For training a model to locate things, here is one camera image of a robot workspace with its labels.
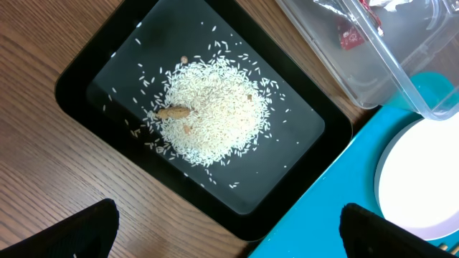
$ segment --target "tray rim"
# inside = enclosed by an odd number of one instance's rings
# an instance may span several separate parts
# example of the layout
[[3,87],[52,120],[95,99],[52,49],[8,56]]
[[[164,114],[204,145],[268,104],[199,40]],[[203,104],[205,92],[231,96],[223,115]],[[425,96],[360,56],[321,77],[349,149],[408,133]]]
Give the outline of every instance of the tray rim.
[[[324,120],[322,136],[279,184],[250,214],[237,214],[166,161],[147,156],[124,129],[99,113],[86,100],[87,86],[158,0],[124,0],[62,72],[55,84],[55,97],[71,118],[143,169],[148,158],[157,171],[147,171],[200,211],[237,237],[262,239],[338,158],[349,144],[353,128],[299,66],[276,44],[235,0],[203,0],[210,5]],[[310,173],[304,173],[307,166]]]

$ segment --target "wood grain surface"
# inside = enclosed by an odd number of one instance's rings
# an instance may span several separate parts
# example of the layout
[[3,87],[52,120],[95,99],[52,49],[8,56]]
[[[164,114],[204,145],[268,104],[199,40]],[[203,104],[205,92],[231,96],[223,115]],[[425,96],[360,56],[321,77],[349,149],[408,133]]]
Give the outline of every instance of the wood grain surface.
[[[354,107],[275,0],[239,0],[357,123]],[[104,198],[112,257],[237,257],[247,243],[67,117],[54,84],[120,0],[0,1],[0,249]]]

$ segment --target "uncooked white rice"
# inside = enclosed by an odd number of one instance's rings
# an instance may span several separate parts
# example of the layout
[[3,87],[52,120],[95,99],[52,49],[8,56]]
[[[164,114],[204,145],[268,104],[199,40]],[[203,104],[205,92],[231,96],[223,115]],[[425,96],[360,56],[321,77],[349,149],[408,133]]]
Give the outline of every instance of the uncooked white rice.
[[[182,119],[162,120],[161,134],[193,166],[213,162],[225,166],[230,161],[223,159],[233,149],[242,156],[241,151],[260,131],[269,130],[268,102],[258,93],[257,82],[229,63],[225,58],[214,59],[212,64],[192,62],[169,78],[164,105],[187,107],[191,113]],[[185,132],[185,125],[191,132]]]

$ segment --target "black object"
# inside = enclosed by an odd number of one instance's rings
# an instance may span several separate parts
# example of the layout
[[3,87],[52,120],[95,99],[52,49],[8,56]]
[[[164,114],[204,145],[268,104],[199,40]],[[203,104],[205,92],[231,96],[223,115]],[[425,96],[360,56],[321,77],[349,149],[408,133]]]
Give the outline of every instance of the black object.
[[[216,39],[224,43],[219,43],[221,46],[218,47]],[[148,119],[145,110],[148,112],[154,109],[151,102],[156,101],[155,96],[166,95],[161,82],[167,82],[167,70],[174,68],[182,55],[190,57],[190,62],[206,62],[214,60],[213,56],[217,56],[218,52],[224,54],[228,60],[233,60],[234,66],[240,70],[251,70],[247,75],[251,81],[262,82],[267,77],[276,82],[273,85],[268,84],[271,94],[269,131],[264,135],[259,134],[258,145],[253,143],[247,148],[246,154],[239,157],[233,153],[222,161],[231,161],[228,166],[222,166],[220,162],[214,163],[207,168],[209,173],[204,172],[203,166],[192,167],[183,158],[172,156],[174,149],[160,157],[183,172],[183,177],[186,174],[197,184],[202,183],[206,191],[231,210],[245,215],[250,214],[260,204],[321,137],[325,122],[205,1],[158,2],[143,18],[141,26],[116,50],[114,58],[110,58],[90,83],[86,95],[89,103],[100,111],[105,106],[104,115],[125,128],[125,134],[130,135],[129,130],[139,129],[136,138],[139,143],[155,143],[160,139],[158,144],[164,145],[158,128],[153,126],[155,131],[150,133],[148,123],[145,125],[143,119]],[[250,59],[242,60],[244,54]],[[257,68],[262,71],[260,74],[255,70]],[[144,84],[151,82],[153,77],[154,83],[146,87]],[[258,87],[266,90],[259,83]],[[147,152],[155,152],[147,145],[141,148],[146,148]],[[146,162],[143,168],[154,171],[156,163]],[[240,184],[231,188],[230,185],[235,182]]]
[[[125,0],[59,78],[55,89],[57,102],[69,116],[233,234],[249,241],[260,239],[345,149],[352,137],[351,124],[235,1],[206,0],[206,3],[313,108],[325,123],[320,138],[255,209],[246,214],[236,212],[205,188],[185,178],[176,166],[152,154],[149,149],[146,150],[142,142],[129,136],[126,127],[104,115],[101,112],[102,108],[96,108],[88,97],[88,87],[104,68],[112,53],[124,43],[139,21],[142,21],[157,3],[158,1],[151,0]],[[136,116],[126,111],[123,115]],[[305,119],[305,116],[298,113],[294,119]]]
[[2,258],[105,258],[116,238],[115,202],[102,200],[38,234],[0,251]]
[[343,208],[339,232],[349,258],[455,257],[357,204]]

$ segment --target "white dish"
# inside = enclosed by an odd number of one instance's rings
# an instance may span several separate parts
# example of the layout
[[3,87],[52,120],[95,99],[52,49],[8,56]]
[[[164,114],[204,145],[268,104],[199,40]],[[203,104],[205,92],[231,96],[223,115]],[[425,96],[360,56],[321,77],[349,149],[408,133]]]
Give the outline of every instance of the white dish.
[[384,218],[433,240],[459,230],[459,115],[419,120],[384,150],[375,194]]

